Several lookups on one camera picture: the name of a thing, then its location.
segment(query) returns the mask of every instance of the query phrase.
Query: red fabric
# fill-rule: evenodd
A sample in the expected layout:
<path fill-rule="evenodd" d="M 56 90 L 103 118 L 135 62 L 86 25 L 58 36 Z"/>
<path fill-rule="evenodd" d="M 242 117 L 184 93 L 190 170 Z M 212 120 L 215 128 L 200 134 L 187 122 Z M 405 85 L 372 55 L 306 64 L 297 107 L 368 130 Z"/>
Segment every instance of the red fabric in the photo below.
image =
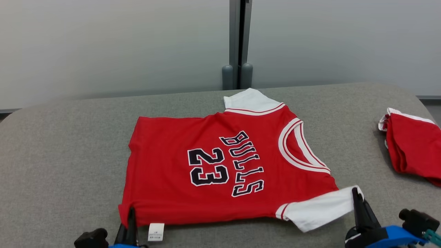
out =
<path fill-rule="evenodd" d="M 126 185 L 122 204 L 119 205 L 121 222 L 127 226 L 131 206 L 136 211 L 138 226 L 150 223 L 189 224 L 220 222 L 234 219 L 272 217 L 285 203 L 299 202 L 338 190 L 334 178 L 328 173 L 299 169 L 288 163 L 278 147 L 280 133 L 296 115 L 288 107 L 275 112 L 249 116 L 239 113 L 216 113 L 205 118 L 148 118 L 140 117 L 130 140 L 131 155 L 127 166 Z M 241 131 L 249 139 L 237 145 L 227 146 L 220 137 L 234 137 Z M 241 147 L 251 141 L 256 151 L 241 157 L 232 157 L 229 149 Z M 295 145 L 288 140 L 292 154 L 306 161 Z M 214 148 L 222 150 L 224 160 L 209 164 L 189 165 L 189 150 L 203 149 L 212 158 Z M 234 160 L 258 154 L 241 164 L 237 170 Z M 214 173 L 215 166 L 228 169 L 228 181 L 222 184 L 196 186 L 191 172 L 195 167 L 203 168 L 202 179 Z M 237 183 L 236 173 L 246 173 L 263 168 L 263 172 L 242 177 Z M 243 184 L 263 181 L 249 194 L 233 197 L 233 188 Z"/>
<path fill-rule="evenodd" d="M 395 113 L 390 114 L 384 127 L 387 127 L 386 141 L 394 169 L 420 175 L 441 187 L 439 127 Z"/>

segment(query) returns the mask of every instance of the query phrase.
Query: gray table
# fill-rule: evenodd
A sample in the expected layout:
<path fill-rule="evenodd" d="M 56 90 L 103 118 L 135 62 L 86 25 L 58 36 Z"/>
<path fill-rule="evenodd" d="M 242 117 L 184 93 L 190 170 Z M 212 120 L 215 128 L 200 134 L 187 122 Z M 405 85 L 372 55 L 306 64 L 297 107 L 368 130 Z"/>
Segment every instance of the gray table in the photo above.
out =
<path fill-rule="evenodd" d="M 387 107 L 433 119 L 411 93 L 354 83 L 261 90 L 305 122 L 314 153 L 341 188 L 358 184 L 383 225 L 402 208 L 441 219 L 441 189 L 394 172 L 377 121 Z M 237 91 L 56 101 L 19 110 L 0 123 L 0 246 L 73 247 L 83 232 L 120 224 L 127 147 L 138 116 L 206 116 Z M 152 247 L 342 247 L 353 214 L 301 233 L 276 219 L 166 226 Z M 141 243 L 147 228 L 139 231 Z"/>

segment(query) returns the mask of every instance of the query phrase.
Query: folded red garment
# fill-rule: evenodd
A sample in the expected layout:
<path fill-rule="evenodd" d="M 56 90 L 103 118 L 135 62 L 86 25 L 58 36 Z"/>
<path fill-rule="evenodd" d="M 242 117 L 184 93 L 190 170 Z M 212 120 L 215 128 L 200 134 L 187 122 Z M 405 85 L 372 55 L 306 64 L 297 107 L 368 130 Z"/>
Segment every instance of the folded red garment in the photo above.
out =
<path fill-rule="evenodd" d="M 441 130 L 431 120 L 388 108 L 378 123 L 397 172 L 416 174 L 441 187 Z"/>

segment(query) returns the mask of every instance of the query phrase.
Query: white wall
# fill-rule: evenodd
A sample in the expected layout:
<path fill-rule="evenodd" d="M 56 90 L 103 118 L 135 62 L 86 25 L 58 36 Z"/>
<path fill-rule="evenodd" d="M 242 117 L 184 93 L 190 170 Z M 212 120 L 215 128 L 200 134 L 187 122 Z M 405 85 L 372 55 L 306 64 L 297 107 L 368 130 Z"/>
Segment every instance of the white wall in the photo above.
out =
<path fill-rule="evenodd" d="M 253 87 L 376 81 L 441 95 L 441 1 L 254 0 Z"/>
<path fill-rule="evenodd" d="M 0 109 L 221 89 L 229 2 L 0 1 Z"/>

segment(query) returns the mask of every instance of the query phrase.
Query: white clothing tag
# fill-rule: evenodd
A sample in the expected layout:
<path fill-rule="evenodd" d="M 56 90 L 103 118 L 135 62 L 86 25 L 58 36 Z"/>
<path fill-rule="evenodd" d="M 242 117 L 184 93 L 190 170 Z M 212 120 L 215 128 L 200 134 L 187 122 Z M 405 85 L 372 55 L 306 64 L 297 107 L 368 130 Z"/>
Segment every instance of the white clothing tag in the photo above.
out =
<path fill-rule="evenodd" d="M 151 223 L 149 227 L 149 238 L 147 241 L 162 241 L 164 236 L 164 223 Z"/>

